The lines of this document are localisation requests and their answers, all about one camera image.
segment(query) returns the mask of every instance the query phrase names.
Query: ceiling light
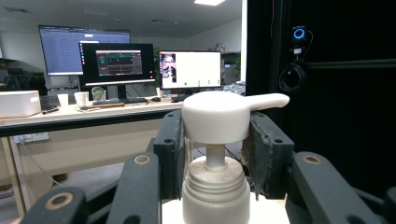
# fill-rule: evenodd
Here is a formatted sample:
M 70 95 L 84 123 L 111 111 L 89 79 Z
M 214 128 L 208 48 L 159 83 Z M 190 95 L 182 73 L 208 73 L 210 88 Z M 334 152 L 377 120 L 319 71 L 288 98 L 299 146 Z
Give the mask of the ceiling light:
M 195 0 L 195 4 L 217 6 L 218 4 L 224 2 L 225 0 Z

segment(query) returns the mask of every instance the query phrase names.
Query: black panel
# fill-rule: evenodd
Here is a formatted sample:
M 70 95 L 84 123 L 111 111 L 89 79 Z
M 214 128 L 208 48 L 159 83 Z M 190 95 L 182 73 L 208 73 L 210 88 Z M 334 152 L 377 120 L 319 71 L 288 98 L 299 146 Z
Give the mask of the black panel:
M 394 8 L 392 0 L 292 1 L 291 27 L 314 34 L 306 62 L 395 59 Z
M 323 155 L 352 187 L 378 196 L 396 186 L 394 70 L 310 70 L 287 93 L 283 131 L 296 151 Z
M 81 58 L 84 60 L 82 63 L 82 71 L 83 76 L 79 77 L 79 85 L 82 87 L 88 86 L 113 86 L 119 84 L 128 84 L 128 83 L 139 83 L 146 82 L 148 80 L 153 80 L 154 77 L 154 54 L 153 54 L 153 46 L 152 44 L 121 44 L 121 43 L 82 43 L 80 44 Z M 117 69 L 115 71 L 108 70 L 107 66 L 101 66 L 101 72 L 99 72 L 98 68 L 98 59 L 97 51 L 104 51 L 103 55 L 111 55 L 111 51 L 117 52 L 114 55 L 120 56 L 121 52 L 126 51 L 135 51 L 135 53 L 125 53 L 122 56 L 129 56 L 129 54 L 134 55 L 131 56 L 130 64 L 122 64 L 120 63 L 120 67 L 129 67 L 131 64 L 136 63 L 136 71 L 134 73 L 130 73 L 131 70 L 126 69 L 125 74 L 122 74 L 118 69 L 120 67 L 116 66 Z M 105 64 L 108 63 L 109 58 L 104 58 Z
M 246 95 L 268 93 L 272 1 L 247 1 Z

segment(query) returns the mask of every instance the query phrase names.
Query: desk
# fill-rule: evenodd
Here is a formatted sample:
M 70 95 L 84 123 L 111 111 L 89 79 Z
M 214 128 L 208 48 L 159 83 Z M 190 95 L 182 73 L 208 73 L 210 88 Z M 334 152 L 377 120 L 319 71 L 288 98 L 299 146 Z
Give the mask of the desk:
M 50 190 L 52 183 L 11 136 L 50 132 L 49 140 L 25 145 L 49 175 L 64 174 L 123 162 L 132 154 L 146 150 L 149 140 L 161 127 L 163 116 L 181 105 L 164 98 L 147 105 L 125 105 L 87 113 L 69 105 L 47 115 L 0 120 L 0 137 L 20 216 Z M 0 173 L 6 170 L 3 165 L 0 168 Z

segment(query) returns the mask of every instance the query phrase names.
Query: cable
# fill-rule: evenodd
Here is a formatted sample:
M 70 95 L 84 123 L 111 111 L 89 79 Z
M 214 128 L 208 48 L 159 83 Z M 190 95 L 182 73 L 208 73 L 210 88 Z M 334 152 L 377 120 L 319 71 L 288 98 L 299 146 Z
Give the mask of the cable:
M 272 38 L 272 32 L 273 32 L 273 25 L 274 25 L 274 16 L 275 16 L 275 9 L 274 9 L 274 0 L 272 1 L 272 18 L 271 18 L 271 30 L 270 30 L 270 32 L 271 32 L 271 38 Z
M 121 88 L 123 91 L 125 91 L 130 97 L 132 97 L 131 94 L 126 90 L 126 88 L 123 88 L 121 85 L 117 86 L 117 88 Z
M 311 34 L 311 41 L 309 42 L 308 48 L 306 48 L 306 51 L 305 51 L 303 57 L 301 58 L 301 60 L 304 59 L 305 54 L 308 52 L 309 48 L 311 48 L 312 42 L 314 41 L 314 34 L 312 34 L 312 32 L 310 32 L 310 31 L 307 31 L 307 32 L 308 32 L 309 34 Z
M 27 150 L 27 148 L 26 148 L 26 146 L 25 146 L 25 144 L 24 144 L 25 140 L 26 140 L 26 136 L 25 136 L 25 135 L 21 135 L 21 136 L 20 136 L 21 145 L 22 145 L 24 151 L 26 152 L 26 154 L 29 156 L 30 160 L 32 160 L 32 162 L 35 163 L 35 165 L 38 167 L 38 169 L 41 170 L 41 172 L 43 173 L 43 175 L 44 175 L 46 178 L 48 178 L 48 179 L 49 179 L 50 181 L 52 181 L 53 183 L 55 183 L 55 184 L 57 184 L 57 185 L 59 185 L 59 186 L 65 188 L 64 185 L 62 185 L 62 184 L 60 184 L 58 181 L 52 179 L 52 177 L 50 177 L 50 176 L 47 174 L 47 172 L 45 172 L 45 171 L 43 170 L 43 168 L 41 168 L 41 166 L 35 161 L 35 159 L 33 159 L 32 155 L 29 153 L 29 151 Z
M 140 93 L 134 88 L 134 91 L 140 96 L 140 97 L 142 97 L 142 95 L 140 95 Z
M 198 148 L 196 148 L 196 150 L 201 153 L 201 155 L 206 156 L 204 153 L 202 153 Z
M 239 160 L 232 152 L 230 149 L 228 149 L 227 147 L 225 147 L 225 149 L 227 150 L 228 154 L 230 155 L 231 158 L 233 158 L 234 160 L 238 161 L 239 163 L 242 164 L 241 160 Z
M 307 75 L 297 63 L 291 63 L 279 76 L 278 85 L 282 91 L 299 91 L 306 86 Z

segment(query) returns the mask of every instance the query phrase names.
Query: computer monitor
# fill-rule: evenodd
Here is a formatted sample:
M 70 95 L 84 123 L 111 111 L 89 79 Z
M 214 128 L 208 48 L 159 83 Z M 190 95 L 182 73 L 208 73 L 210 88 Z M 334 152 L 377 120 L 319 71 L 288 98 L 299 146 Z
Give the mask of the computer monitor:
M 152 44 L 79 43 L 79 48 L 83 72 L 80 86 L 118 86 L 155 81 Z
M 220 87 L 220 52 L 162 50 L 159 54 L 162 90 L 184 90 L 191 94 L 194 90 Z
M 47 75 L 82 75 L 78 43 L 130 43 L 128 30 L 39 25 Z

